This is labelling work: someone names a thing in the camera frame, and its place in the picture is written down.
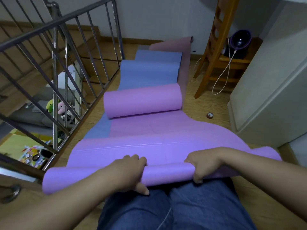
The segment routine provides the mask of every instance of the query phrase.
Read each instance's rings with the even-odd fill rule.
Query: plush toy
[[[58,104],[58,114],[61,115],[65,112],[65,105],[63,102],[60,102]]]
[[[46,109],[48,110],[49,113],[52,113],[53,111],[53,100],[52,99],[47,103]]]

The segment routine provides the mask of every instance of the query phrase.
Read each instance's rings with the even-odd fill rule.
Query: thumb
[[[195,165],[195,171],[193,174],[193,181],[197,184],[203,183],[203,171],[200,166]]]
[[[140,194],[149,195],[149,189],[143,183],[136,184],[134,190]]]

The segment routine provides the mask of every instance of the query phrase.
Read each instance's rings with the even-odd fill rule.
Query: forearm
[[[106,171],[99,170],[3,220],[3,229],[68,230],[75,228],[107,196],[116,191]]]
[[[225,164],[307,220],[307,169],[239,150],[222,153]]]

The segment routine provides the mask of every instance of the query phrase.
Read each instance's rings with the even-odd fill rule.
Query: chair backrest
[[[213,25],[206,47],[206,56],[209,61],[218,59],[235,16],[238,3],[239,0],[218,0],[217,2]]]

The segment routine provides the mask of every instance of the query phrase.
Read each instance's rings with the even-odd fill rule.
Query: wooden chair
[[[209,65],[206,73],[198,87],[194,97],[198,98],[204,92],[208,81],[216,81],[217,77],[210,77],[214,68],[226,68],[229,63],[229,57],[221,54],[224,47],[225,40],[228,36],[230,26],[232,24],[239,0],[218,0],[216,12],[213,20],[212,29],[210,32],[209,40],[205,49],[205,52],[200,60],[198,68],[195,72],[194,78],[198,77],[201,68],[207,59]],[[221,13],[224,14],[223,20],[220,19]],[[244,59],[232,59],[231,69],[246,70],[252,58],[259,49],[262,40],[259,38],[253,38],[248,48],[247,55]],[[228,78],[228,82],[238,83],[240,78]],[[225,78],[220,78],[219,81],[225,82]]]

